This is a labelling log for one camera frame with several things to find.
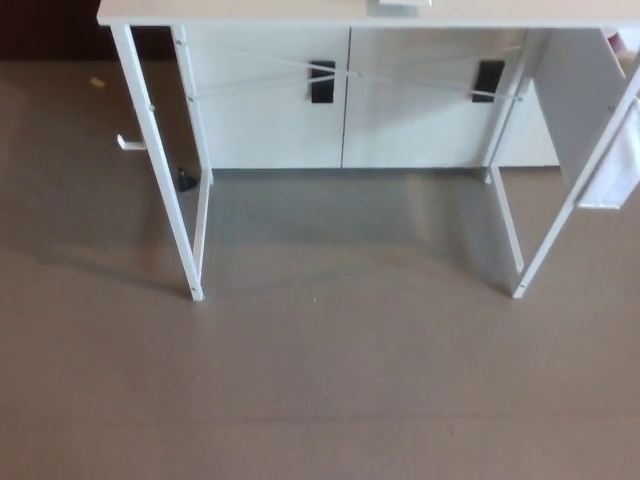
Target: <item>dark wall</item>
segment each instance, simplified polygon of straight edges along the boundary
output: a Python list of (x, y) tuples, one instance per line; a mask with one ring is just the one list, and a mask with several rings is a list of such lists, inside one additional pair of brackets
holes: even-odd
[[(116, 53), (98, 25), (100, 0), (0, 0), (0, 60), (108, 60)], [(149, 60), (173, 56), (168, 28), (134, 30)]]

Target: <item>desk top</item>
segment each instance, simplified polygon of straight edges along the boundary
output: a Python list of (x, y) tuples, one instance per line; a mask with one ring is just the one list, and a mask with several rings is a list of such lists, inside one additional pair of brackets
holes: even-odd
[[(424, 0), (407, 0), (407, 3)], [(380, 0), (102, 0), (102, 24), (313, 24), (362, 26), (640, 26), (635, 0), (433, 0), (431, 7)]]

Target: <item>black object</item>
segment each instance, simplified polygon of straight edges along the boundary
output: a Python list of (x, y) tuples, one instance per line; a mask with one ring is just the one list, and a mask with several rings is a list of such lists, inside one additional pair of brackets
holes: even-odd
[[(336, 62), (329, 60), (315, 60), (311, 65), (319, 67), (336, 68)], [(327, 72), (326, 70), (311, 69), (311, 79), (333, 77), (335, 72)], [(335, 79), (317, 81), (311, 84), (311, 103), (333, 103), (333, 91), (335, 89)]]
[(188, 192), (198, 186), (198, 180), (184, 171), (184, 168), (178, 168), (178, 191), (180, 193)]
[[(473, 89), (481, 92), (496, 93), (504, 65), (504, 60), (482, 60)], [(495, 98), (493, 95), (474, 93), (471, 101), (473, 103), (493, 103)]]

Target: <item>small object on floor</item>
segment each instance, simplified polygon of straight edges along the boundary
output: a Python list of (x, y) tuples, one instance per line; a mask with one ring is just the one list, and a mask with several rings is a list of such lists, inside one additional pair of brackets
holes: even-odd
[(180, 193), (188, 192), (198, 186), (198, 180), (184, 171), (184, 168), (178, 168), (178, 191)]
[(105, 82), (104, 80), (100, 80), (98, 77), (91, 77), (89, 83), (100, 90), (104, 89), (107, 86), (107, 82)]

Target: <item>white metal frame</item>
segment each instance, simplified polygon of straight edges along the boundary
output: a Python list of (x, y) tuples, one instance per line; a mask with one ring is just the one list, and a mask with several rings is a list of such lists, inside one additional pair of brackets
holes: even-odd
[[(178, 252), (180, 253), (180, 259), (182, 260), (182, 265), (187, 276), (191, 295), (195, 301), (202, 301), (204, 300), (201, 283), (202, 264), (207, 212), (209, 208), (209, 192), (211, 184), (213, 183), (213, 174), (209, 167), (207, 150), (206, 148), (202, 148), (202, 144), (196, 143), (198, 146), (200, 165), (203, 171), (200, 179), (196, 234), (192, 250), (189, 244), (189, 235), (187, 234), (184, 219), (182, 218), (176, 189), (169, 171), (167, 156), (162, 146), (162, 138), (154, 114), (155, 108), (151, 103), (149, 92), (147, 91), (147, 85), (144, 80), (144, 75), (142, 74), (142, 67), (140, 66), (140, 59), (138, 58), (138, 52), (133, 36), (131, 35), (131, 28), (129, 25), (113, 25), (111, 27), (111, 33), (113, 34), (118, 56), (120, 57), (120, 63), (122, 64), (122, 70), (124, 71), (127, 85), (129, 86), (129, 93), (131, 94), (133, 106), (138, 117), (138, 122), (140, 123), (140, 130), (142, 131), (142, 136), (144, 137), (144, 142), (149, 152), (149, 157), (151, 158), (153, 171), (158, 181), (162, 201), (167, 210), (171, 230), (173, 231), (173, 236), (178, 246)], [(193, 108), (189, 108), (189, 113), (191, 114), (192, 121), (194, 120), (194, 116), (198, 115), (197, 110)], [(194, 123), (195, 132), (198, 132), (197, 125), (197, 123)]]
[[(182, 218), (178, 198), (169, 172), (167, 158), (164, 153), (162, 140), (155, 120), (154, 107), (149, 98), (149, 93), (142, 74), (140, 61), (138, 59), (130, 27), (129, 25), (113, 25), (111, 30), (120, 56), (125, 78), (129, 86), (135, 111), (140, 122), (142, 135), (144, 137), (144, 143), (125, 142), (121, 138), (119, 139), (119, 142), (123, 148), (128, 146), (130, 149), (139, 150), (146, 147), (148, 150), (193, 299), (202, 300), (204, 299), (204, 294), (201, 286), (201, 279), (209, 194), (211, 185), (213, 184), (213, 162), (207, 148), (207, 142), (205, 141), (205, 129), (198, 103), (200, 98), (198, 97), (198, 92), (196, 91), (193, 81), (192, 61), (188, 49), (183, 48), (188, 44), (186, 31), (182, 26), (173, 27), (178, 64), (182, 74), (184, 91), (187, 98), (189, 115), (191, 118), (200, 167), (202, 170), (193, 249), (189, 245), (189, 237)], [(520, 54), (516, 61), (513, 78), (509, 85), (504, 88), (504, 91), (498, 92), (495, 95), (497, 99), (502, 99), (502, 104), (499, 106), (494, 130), (489, 137), (489, 141), (482, 157), (484, 181), (488, 184), (487, 188), (492, 189), (494, 193), (496, 205), (499, 208), (503, 219), (505, 244), (508, 244), (510, 248), (511, 254), (509, 258), (512, 269), (509, 273), (509, 281), (514, 298), (521, 298), (535, 277), (560, 231), (576, 207), (576, 202), (578, 201), (585, 186), (588, 184), (589, 179), (593, 175), (599, 160), (604, 155), (606, 148), (620, 128), (621, 122), (624, 120), (624, 116), (630, 108), (632, 101), (640, 91), (640, 55), (638, 55), (635, 61), (633, 73), (627, 78), (624, 89), (620, 92), (620, 101), (615, 108), (612, 108), (611, 116), (606, 122), (606, 125), (603, 126), (601, 135), (598, 137), (597, 141), (594, 140), (596, 143), (588, 161), (585, 163), (580, 175), (572, 185), (557, 216), (552, 222), (547, 235), (533, 256), (533, 259), (525, 266), (516, 234), (515, 224), (509, 209), (507, 193), (502, 182), (500, 168), (498, 165), (500, 157), (505, 151), (506, 142), (518, 123), (518, 117), (521, 116), (519, 101), (523, 98), (529, 88), (532, 75), (537, 67), (537, 61), (546, 38), (547, 32), (544, 30), (529, 30), (525, 32)], [(231, 47), (214, 46), (212, 48), (235, 51), (241, 55), (260, 56), (259, 54), (252, 54), (251, 52), (233, 49)], [(269, 57), (269, 59), (289, 62), (288, 60), (276, 57)], [(312, 66), (302, 62), (294, 63), (306, 67)], [(361, 78), (367, 77), (367, 75), (362, 72), (350, 72), (323, 67), (320, 68), (333, 73), (334, 76), (355, 75)], [(389, 77), (368, 77), (374, 81), (395, 81), (393, 78)], [(438, 88), (438, 86), (428, 84), (425, 84), (424, 86), (426, 88)]]
[[(186, 38), (186, 32), (182, 34), (182, 38)], [(185, 49), (183, 47), (188, 47), (188, 46), (192, 46), (194, 45), (193, 43), (189, 42), (187, 43), (187, 41), (182, 41), (180, 39), (176, 39), (176, 46), (177, 51), (178, 52), (182, 52)], [(357, 78), (361, 78), (363, 80), (368, 80), (371, 82), (382, 82), (382, 83), (393, 83), (396, 85), (405, 85), (405, 86), (411, 86), (411, 87), (423, 87), (423, 88), (428, 88), (428, 89), (432, 89), (432, 90), (442, 90), (442, 91), (452, 91), (452, 92), (463, 92), (463, 93), (467, 93), (469, 95), (474, 95), (474, 94), (482, 94), (486, 97), (493, 97), (495, 99), (507, 99), (507, 100), (511, 100), (512, 102), (521, 102), (522, 101), (522, 97), (521, 96), (517, 96), (515, 95), (515, 93), (491, 93), (491, 92), (485, 92), (485, 91), (480, 91), (480, 90), (466, 90), (466, 89), (461, 89), (459, 87), (450, 87), (448, 85), (442, 85), (442, 84), (430, 84), (427, 82), (409, 82), (407, 80), (404, 79), (399, 79), (399, 78), (394, 78), (393, 76), (388, 76), (388, 75), (375, 75), (375, 74), (370, 74), (370, 73), (366, 73), (366, 72), (355, 72), (352, 70), (342, 70), (339, 68), (332, 68), (332, 67), (324, 67), (324, 66), (320, 66), (320, 65), (314, 65), (311, 63), (307, 63), (307, 62), (298, 62), (295, 60), (288, 60), (285, 58), (280, 58), (280, 57), (276, 57), (274, 55), (264, 55), (264, 54), (260, 54), (260, 53), (256, 53), (256, 52), (249, 52), (247, 50), (243, 50), (240, 48), (235, 48), (235, 47), (228, 47), (228, 46), (224, 46), (224, 45), (212, 45), (212, 44), (195, 44), (196, 46), (200, 47), (200, 48), (206, 48), (206, 49), (210, 49), (210, 50), (219, 50), (222, 52), (227, 52), (227, 53), (234, 53), (236, 55), (243, 55), (243, 56), (247, 56), (247, 57), (251, 57), (253, 59), (262, 59), (262, 60), (269, 60), (272, 62), (278, 62), (278, 63), (282, 63), (285, 65), (293, 65), (293, 66), (298, 66), (298, 67), (304, 67), (304, 68), (313, 68), (314, 70), (319, 70), (322, 72), (327, 72), (327, 73), (333, 73), (334, 75), (332, 76), (326, 76), (326, 77), (322, 77), (322, 78), (308, 78), (305, 83), (308, 84), (312, 84), (312, 83), (316, 83), (316, 82), (323, 82), (332, 78), (335, 78), (338, 75), (341, 76), (345, 76), (345, 77), (357, 77)], [(502, 50), (499, 53), (506, 53), (507, 51), (510, 50), (514, 50), (514, 49), (520, 49), (520, 47), (510, 47), (510, 48), (505, 48), (504, 50)], [(449, 60), (444, 60), (444, 59), (439, 59), (437, 61), (430, 61), (428, 63), (445, 63)], [(192, 70), (190, 69), (184, 69), (181, 68), (181, 71), (183, 73), (187, 73), (189, 75), (192, 74)], [(287, 79), (281, 79), (279, 80), (277, 83), (273, 84), (274, 86), (283, 86), (283, 81), (286, 81)], [(188, 83), (190, 85), (193, 84), (192, 80), (189, 80)], [(260, 86), (269, 86), (272, 85), (271, 83), (261, 83)], [(188, 96), (187, 100), (189, 101), (189, 103), (193, 103), (197, 100), (200, 100), (202, 98), (207, 98), (209, 96), (214, 96), (217, 94), (216, 92), (211, 92), (211, 93), (199, 93), (195, 94), (195, 89), (193, 90), (193, 95), (192, 96)]]

